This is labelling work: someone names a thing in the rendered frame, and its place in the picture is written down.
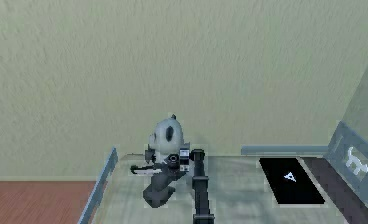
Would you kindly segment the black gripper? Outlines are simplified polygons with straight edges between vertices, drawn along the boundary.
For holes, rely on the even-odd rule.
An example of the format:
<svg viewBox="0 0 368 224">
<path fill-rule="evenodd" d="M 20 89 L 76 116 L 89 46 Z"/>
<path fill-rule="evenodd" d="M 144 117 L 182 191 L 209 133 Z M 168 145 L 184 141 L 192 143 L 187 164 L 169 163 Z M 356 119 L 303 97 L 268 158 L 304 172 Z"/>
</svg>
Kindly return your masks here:
<svg viewBox="0 0 368 224">
<path fill-rule="evenodd" d="M 180 160 L 178 154 L 170 154 L 162 161 L 162 170 L 159 166 L 137 166 L 131 165 L 130 170 L 134 175 L 154 175 L 163 173 L 166 175 L 176 175 L 180 172 Z"/>
</svg>

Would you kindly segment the white and black panda teddy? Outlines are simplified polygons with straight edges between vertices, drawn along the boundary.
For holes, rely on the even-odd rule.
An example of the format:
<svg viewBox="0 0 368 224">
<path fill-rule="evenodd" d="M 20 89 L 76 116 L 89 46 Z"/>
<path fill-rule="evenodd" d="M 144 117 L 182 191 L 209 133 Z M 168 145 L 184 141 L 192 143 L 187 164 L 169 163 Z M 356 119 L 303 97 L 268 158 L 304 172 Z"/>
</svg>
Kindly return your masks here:
<svg viewBox="0 0 368 224">
<path fill-rule="evenodd" d="M 152 162 L 152 166 L 159 166 L 162 170 L 162 161 L 170 154 L 180 155 L 180 149 L 185 146 L 183 130 L 176 116 L 172 114 L 157 123 L 149 136 L 148 148 L 145 151 L 145 161 Z M 151 183 L 143 191 L 144 200 L 152 207 L 159 208 L 167 203 L 175 192 L 171 183 L 186 175 L 181 171 L 176 175 L 166 175 L 162 172 L 151 177 Z"/>
</svg>

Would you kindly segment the black flat laptop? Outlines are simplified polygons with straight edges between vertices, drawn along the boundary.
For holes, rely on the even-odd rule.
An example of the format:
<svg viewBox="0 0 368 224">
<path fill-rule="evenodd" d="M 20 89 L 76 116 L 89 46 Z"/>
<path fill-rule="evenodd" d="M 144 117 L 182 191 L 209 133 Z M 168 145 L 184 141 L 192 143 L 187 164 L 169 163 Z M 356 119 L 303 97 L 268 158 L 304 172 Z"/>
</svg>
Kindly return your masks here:
<svg viewBox="0 0 368 224">
<path fill-rule="evenodd" d="M 322 205 L 324 198 L 296 158 L 260 158 L 259 163 L 280 205 Z"/>
</svg>

